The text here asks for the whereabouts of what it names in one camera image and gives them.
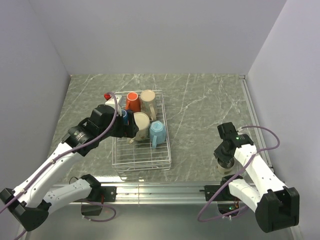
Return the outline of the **orange mug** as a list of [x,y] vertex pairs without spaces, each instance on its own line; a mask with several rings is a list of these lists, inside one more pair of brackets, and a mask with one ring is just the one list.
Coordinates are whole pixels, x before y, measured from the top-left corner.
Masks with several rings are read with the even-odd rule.
[[126,95],[125,110],[131,110],[134,113],[141,111],[141,101],[139,95],[131,91]]

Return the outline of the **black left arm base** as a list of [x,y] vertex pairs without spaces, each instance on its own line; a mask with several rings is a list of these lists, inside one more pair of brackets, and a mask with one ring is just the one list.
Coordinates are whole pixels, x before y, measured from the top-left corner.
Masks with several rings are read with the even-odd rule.
[[103,207],[94,204],[83,204],[83,201],[92,203],[113,203],[116,200],[117,187],[116,186],[101,186],[98,190],[95,190],[93,194],[88,197],[77,200],[81,204],[81,214],[85,217],[97,217],[102,211]]

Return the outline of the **light blue mug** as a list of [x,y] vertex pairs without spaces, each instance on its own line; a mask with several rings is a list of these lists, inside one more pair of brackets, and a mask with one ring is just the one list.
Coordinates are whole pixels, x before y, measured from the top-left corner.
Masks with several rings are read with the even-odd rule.
[[152,122],[149,128],[149,138],[152,148],[155,149],[157,145],[164,143],[166,137],[167,132],[165,125],[158,120]]

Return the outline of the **beige tall printed mug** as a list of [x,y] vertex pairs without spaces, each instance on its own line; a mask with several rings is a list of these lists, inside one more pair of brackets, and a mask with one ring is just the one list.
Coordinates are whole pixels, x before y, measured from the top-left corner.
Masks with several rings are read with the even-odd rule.
[[147,89],[141,92],[140,109],[141,112],[147,114],[152,121],[157,120],[158,108],[156,103],[156,94],[154,91]]

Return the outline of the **stainless steel cup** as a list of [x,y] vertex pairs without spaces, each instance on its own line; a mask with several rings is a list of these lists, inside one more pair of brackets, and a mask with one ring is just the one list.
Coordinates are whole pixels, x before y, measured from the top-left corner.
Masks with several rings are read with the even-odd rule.
[[231,170],[234,168],[234,165],[235,160],[233,158],[231,158],[227,162],[224,162],[219,158],[217,159],[217,170],[223,175],[230,173]]

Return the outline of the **cream mug green inside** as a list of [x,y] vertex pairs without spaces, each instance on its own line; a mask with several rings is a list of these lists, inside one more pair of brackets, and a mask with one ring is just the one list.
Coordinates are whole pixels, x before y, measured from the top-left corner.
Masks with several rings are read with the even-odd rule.
[[128,138],[127,143],[132,144],[134,141],[144,141],[149,136],[150,119],[144,112],[135,112],[134,120],[138,127],[138,132],[134,138]]

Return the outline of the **dark blue mug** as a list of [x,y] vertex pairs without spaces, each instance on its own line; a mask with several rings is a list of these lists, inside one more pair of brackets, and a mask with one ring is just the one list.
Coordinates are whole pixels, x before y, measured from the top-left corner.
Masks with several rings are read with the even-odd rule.
[[123,124],[124,124],[124,125],[128,125],[128,124],[129,124],[128,112],[127,112],[125,109],[122,109],[122,110],[121,110],[121,114],[122,114]]

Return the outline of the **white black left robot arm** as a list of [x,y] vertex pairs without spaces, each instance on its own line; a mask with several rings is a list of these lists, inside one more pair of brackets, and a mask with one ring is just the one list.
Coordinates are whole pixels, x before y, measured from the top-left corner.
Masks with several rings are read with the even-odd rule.
[[51,188],[101,141],[108,137],[133,138],[138,130],[133,111],[127,110],[127,120],[124,120],[120,107],[98,105],[89,117],[68,130],[52,155],[27,180],[14,189],[1,191],[4,207],[30,232],[69,203],[77,200],[99,202],[102,199],[101,183],[90,174],[59,189]]

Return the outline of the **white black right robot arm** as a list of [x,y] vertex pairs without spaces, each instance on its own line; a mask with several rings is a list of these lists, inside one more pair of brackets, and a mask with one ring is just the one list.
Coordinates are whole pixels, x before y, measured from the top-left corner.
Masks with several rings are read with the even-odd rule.
[[240,134],[232,122],[217,127],[222,143],[214,150],[223,170],[239,162],[254,183],[254,187],[240,176],[229,175],[215,192],[226,200],[234,197],[245,203],[255,214],[255,219],[265,233],[298,225],[300,195],[294,187],[287,187],[262,159],[259,150],[247,134]]

